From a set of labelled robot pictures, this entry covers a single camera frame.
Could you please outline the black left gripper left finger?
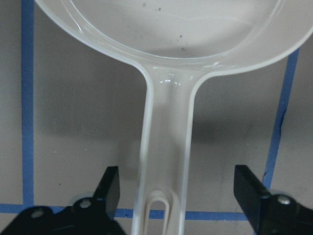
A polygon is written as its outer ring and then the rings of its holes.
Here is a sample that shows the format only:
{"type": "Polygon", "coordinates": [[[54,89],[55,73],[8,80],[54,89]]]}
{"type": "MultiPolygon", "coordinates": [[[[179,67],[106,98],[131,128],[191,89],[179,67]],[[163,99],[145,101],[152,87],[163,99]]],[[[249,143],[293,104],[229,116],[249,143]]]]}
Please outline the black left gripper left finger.
{"type": "Polygon", "coordinates": [[[119,235],[114,216],[120,199],[119,169],[107,167],[92,197],[81,198],[72,206],[76,235],[119,235]]]}

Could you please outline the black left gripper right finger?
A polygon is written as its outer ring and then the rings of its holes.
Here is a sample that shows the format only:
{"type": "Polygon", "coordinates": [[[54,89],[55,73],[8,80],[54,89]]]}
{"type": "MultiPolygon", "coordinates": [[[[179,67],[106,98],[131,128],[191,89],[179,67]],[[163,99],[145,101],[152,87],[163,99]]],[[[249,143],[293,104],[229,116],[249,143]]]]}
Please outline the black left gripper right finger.
{"type": "Polygon", "coordinates": [[[313,211],[285,194],[272,194],[246,165],[234,170],[234,196],[258,235],[311,235],[313,211]]]}

